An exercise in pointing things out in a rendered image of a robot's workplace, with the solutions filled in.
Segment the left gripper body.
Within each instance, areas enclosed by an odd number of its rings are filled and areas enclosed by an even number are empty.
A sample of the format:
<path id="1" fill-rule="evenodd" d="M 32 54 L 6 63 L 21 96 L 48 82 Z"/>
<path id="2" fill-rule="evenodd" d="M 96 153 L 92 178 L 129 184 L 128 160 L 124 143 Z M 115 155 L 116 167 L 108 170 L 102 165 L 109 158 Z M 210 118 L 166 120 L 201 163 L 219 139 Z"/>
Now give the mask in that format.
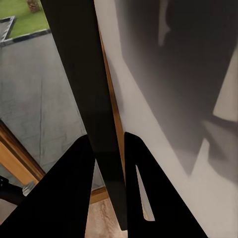
<path id="1" fill-rule="evenodd" d="M 7 202 L 10 202 L 10 203 L 18 206 L 25 198 L 25 195 L 23 195 L 22 189 L 23 188 L 21 188 L 19 186 L 15 186 L 11 190 L 11 192 L 7 198 Z"/>

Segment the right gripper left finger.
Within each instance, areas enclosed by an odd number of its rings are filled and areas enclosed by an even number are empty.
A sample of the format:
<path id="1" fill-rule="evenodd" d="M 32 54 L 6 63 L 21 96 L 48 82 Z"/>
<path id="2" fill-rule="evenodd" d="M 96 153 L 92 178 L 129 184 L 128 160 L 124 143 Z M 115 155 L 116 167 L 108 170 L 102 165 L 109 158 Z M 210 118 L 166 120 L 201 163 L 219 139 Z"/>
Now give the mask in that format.
<path id="1" fill-rule="evenodd" d="M 0 226 L 0 238 L 84 238 L 95 166 L 81 136 Z"/>

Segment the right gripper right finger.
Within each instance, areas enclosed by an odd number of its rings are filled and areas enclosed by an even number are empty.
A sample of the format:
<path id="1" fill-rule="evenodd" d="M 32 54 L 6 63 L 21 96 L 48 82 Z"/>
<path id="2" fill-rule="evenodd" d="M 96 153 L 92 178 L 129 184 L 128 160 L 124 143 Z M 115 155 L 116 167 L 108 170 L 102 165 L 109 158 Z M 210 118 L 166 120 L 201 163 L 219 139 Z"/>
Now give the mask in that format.
<path id="1" fill-rule="evenodd" d="M 208 238 L 144 141 L 124 134 L 128 238 Z M 155 222 L 144 219 L 138 167 Z"/>

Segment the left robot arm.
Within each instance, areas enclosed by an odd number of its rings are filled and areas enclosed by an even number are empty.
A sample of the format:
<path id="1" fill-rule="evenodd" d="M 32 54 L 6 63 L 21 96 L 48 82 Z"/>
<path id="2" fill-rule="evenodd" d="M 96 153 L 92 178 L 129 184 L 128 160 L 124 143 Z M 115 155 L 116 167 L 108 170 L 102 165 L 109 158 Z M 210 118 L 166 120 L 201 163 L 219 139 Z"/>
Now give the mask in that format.
<path id="1" fill-rule="evenodd" d="M 30 181 L 24 188 L 8 183 L 8 179 L 0 176 L 0 199 L 19 205 L 37 184 Z"/>

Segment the poster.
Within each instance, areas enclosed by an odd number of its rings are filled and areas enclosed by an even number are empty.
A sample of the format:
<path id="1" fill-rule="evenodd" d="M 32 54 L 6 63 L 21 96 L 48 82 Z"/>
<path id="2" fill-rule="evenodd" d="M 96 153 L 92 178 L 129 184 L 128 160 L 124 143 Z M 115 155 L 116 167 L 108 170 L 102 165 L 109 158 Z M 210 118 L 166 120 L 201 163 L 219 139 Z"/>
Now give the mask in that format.
<path id="1" fill-rule="evenodd" d="M 40 0 L 120 229 L 126 185 L 94 0 Z"/>

